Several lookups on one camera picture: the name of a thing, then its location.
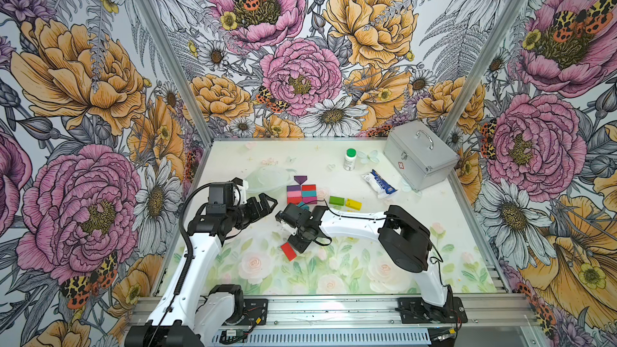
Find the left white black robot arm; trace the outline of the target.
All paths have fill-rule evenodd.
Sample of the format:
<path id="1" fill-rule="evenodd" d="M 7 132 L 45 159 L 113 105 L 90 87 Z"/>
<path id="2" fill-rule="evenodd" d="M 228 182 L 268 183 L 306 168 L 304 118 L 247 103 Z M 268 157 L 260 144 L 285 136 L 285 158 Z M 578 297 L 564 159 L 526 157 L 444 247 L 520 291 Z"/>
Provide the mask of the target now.
<path id="1" fill-rule="evenodd" d="M 210 346 L 219 329 L 244 315 L 239 285 L 224 284 L 202 297 L 202 284 L 230 232 L 243 231 L 275 210 L 275 198 L 247 197 L 240 178 L 197 187 L 186 199 L 178 229 L 185 244 L 167 290 L 146 323 L 130 328 L 126 346 Z"/>

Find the red block cluster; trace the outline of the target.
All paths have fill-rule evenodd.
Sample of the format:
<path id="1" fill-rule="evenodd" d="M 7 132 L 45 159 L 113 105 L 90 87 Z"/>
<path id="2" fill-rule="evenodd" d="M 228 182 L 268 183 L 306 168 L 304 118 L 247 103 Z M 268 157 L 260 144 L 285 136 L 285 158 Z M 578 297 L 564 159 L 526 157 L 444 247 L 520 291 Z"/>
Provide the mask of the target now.
<path id="1" fill-rule="evenodd" d="M 297 254 L 289 242 L 283 244 L 281 246 L 281 250 L 282 252 L 284 252 L 284 255 L 288 259 L 288 261 L 293 261 L 295 260 L 295 258 L 297 258 Z"/>

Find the yellow block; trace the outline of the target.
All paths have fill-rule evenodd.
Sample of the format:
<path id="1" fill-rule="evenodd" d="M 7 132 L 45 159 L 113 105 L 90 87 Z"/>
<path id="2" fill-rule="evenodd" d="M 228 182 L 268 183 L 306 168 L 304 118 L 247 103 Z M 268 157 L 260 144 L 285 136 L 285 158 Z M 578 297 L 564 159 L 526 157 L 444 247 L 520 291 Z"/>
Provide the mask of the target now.
<path id="1" fill-rule="evenodd" d="M 353 199 L 347 199 L 345 201 L 345 206 L 353 209 L 353 210 L 361 210 L 362 209 L 362 204 L 361 202 L 355 201 Z"/>

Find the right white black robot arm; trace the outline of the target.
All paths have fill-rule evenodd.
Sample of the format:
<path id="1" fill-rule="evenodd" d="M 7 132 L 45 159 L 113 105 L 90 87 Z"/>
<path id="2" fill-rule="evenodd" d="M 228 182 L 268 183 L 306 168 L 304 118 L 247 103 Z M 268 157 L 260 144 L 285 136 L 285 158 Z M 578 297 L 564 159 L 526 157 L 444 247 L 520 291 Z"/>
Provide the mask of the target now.
<path id="1" fill-rule="evenodd" d="M 299 253 L 309 245 L 328 247 L 335 237 L 378 242 L 393 264 L 415 276 L 421 299 L 411 308 L 400 307 L 417 321 L 462 324 L 452 287 L 442 279 L 443 257 L 431 233 L 403 207 L 391 205 L 377 213 L 353 213 L 327 205 L 306 210 L 294 204 L 276 213 L 276 221 L 292 229 L 288 243 Z"/>

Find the magenta rectangular block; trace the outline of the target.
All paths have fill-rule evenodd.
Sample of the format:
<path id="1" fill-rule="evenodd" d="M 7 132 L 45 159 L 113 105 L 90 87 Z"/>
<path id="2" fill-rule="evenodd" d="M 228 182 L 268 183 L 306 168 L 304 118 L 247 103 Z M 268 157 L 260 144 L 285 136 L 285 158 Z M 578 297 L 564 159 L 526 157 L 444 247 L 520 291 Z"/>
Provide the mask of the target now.
<path id="1" fill-rule="evenodd" d="M 304 204 L 308 204 L 308 205 L 310 205 L 310 204 L 317 204 L 317 198 L 314 197 L 314 196 L 303 197 L 302 198 L 302 202 Z"/>

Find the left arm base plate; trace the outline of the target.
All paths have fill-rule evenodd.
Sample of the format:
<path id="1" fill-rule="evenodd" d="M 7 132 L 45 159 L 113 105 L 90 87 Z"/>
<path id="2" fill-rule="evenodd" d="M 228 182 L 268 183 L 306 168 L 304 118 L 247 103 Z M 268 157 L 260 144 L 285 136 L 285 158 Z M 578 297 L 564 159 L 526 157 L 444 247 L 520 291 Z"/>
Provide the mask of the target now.
<path id="1" fill-rule="evenodd" d="M 238 321 L 226 322 L 229 326 L 264 326 L 267 323 L 268 299 L 245 299 L 244 309 Z"/>

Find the purple triangular block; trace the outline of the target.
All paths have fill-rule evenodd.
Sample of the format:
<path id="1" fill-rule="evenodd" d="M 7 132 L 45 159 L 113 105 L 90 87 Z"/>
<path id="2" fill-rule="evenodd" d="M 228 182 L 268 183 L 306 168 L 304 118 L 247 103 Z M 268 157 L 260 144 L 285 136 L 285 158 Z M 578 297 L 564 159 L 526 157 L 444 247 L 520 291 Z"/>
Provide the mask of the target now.
<path id="1" fill-rule="evenodd" d="M 296 175 L 294 180 L 298 185 L 303 185 L 308 180 L 308 177 L 305 175 Z"/>

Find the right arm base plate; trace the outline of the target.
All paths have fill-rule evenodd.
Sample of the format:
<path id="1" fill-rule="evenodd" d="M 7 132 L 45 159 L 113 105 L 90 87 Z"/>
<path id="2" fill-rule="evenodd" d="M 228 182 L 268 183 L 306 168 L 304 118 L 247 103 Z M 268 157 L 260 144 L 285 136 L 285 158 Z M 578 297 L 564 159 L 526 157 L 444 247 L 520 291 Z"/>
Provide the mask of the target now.
<path id="1" fill-rule="evenodd" d="M 444 307 L 429 305 L 421 297 L 398 298 L 395 310 L 403 324 L 464 324 L 469 321 L 462 300 L 448 298 Z"/>

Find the green rectangular block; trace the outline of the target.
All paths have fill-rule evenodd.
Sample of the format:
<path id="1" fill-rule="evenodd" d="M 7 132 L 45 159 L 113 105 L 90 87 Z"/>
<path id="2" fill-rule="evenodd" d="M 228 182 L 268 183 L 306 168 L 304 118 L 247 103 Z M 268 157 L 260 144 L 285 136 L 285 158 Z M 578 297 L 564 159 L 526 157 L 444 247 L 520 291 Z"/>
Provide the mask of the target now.
<path id="1" fill-rule="evenodd" d="M 342 207 L 345 205 L 345 199 L 341 197 L 330 196 L 329 204 Z"/>

